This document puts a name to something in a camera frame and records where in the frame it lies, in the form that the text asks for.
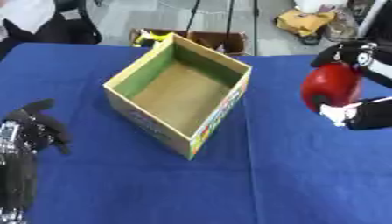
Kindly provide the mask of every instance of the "blue tablecloth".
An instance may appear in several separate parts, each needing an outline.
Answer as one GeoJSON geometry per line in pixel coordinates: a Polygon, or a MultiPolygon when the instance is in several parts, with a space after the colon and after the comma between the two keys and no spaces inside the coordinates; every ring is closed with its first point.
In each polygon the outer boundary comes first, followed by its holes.
{"type": "MultiPolygon", "coordinates": [[[[324,224],[392,221],[390,129],[352,132],[298,96],[309,56],[240,57],[248,92],[188,162],[118,115],[102,83],[144,49],[21,45],[0,63],[0,116],[27,102],[68,125],[72,155],[39,155],[31,223],[324,224]]],[[[389,90],[364,81],[366,96],[389,90]]]]}

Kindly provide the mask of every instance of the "red object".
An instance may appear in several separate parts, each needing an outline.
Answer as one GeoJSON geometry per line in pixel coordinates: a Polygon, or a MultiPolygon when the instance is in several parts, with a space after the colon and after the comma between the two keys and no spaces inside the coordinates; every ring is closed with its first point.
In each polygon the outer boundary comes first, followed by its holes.
{"type": "Polygon", "coordinates": [[[361,75],[350,66],[333,63],[314,70],[301,85],[301,96],[306,106],[319,112],[315,95],[323,95],[330,106],[342,107],[360,96],[361,75]]]}

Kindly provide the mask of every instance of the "gray floor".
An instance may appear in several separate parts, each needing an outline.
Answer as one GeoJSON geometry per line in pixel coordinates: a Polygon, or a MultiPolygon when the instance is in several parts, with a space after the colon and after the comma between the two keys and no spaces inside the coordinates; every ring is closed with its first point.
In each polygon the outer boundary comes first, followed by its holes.
{"type": "MultiPolygon", "coordinates": [[[[162,28],[184,30],[195,0],[104,0],[97,7],[89,0],[88,10],[101,31],[102,45],[128,46],[131,28],[162,28]]],[[[228,18],[229,0],[201,0],[192,29],[194,31],[224,32],[228,18]]],[[[285,31],[278,30],[271,20],[292,8],[292,0],[258,0],[259,55],[314,54],[331,43],[323,40],[317,46],[304,46],[285,31]]],[[[246,53],[253,53],[253,0],[235,0],[232,30],[249,36],[246,53]]]]}

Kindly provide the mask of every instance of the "printed label on box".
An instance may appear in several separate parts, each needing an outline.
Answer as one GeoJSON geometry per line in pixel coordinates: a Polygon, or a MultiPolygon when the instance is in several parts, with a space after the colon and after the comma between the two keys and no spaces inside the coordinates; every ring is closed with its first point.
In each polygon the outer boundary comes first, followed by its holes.
{"type": "Polygon", "coordinates": [[[152,120],[149,116],[136,109],[128,109],[128,113],[132,117],[135,123],[137,123],[142,129],[151,133],[154,137],[161,140],[170,139],[161,129],[160,124],[152,120]]]}
{"type": "Polygon", "coordinates": [[[222,118],[228,113],[228,111],[237,103],[245,92],[248,80],[245,79],[232,94],[228,95],[220,104],[220,106],[206,119],[202,127],[198,129],[198,133],[195,134],[191,140],[191,150],[193,154],[196,154],[201,145],[208,139],[211,133],[214,132],[216,127],[221,123],[222,118]]]}

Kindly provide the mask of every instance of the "brown box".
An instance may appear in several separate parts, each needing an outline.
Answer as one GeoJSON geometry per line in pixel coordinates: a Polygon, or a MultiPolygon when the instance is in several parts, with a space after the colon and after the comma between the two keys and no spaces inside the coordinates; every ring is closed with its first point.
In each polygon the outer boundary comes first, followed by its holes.
{"type": "MultiPolygon", "coordinates": [[[[186,31],[176,30],[159,30],[159,29],[144,29],[146,32],[153,32],[156,35],[166,35],[171,32],[178,34],[181,37],[190,39],[191,41],[208,47],[214,50],[223,46],[225,54],[231,56],[241,56],[245,54],[245,45],[248,37],[244,32],[231,32],[228,34],[228,39],[225,32],[210,32],[210,31],[186,31]]],[[[140,36],[140,30],[131,29],[129,34],[129,43],[131,46],[135,40],[140,36]]]]}
{"type": "Polygon", "coordinates": [[[103,86],[113,108],[192,159],[241,98],[250,71],[171,34],[103,86]]]}

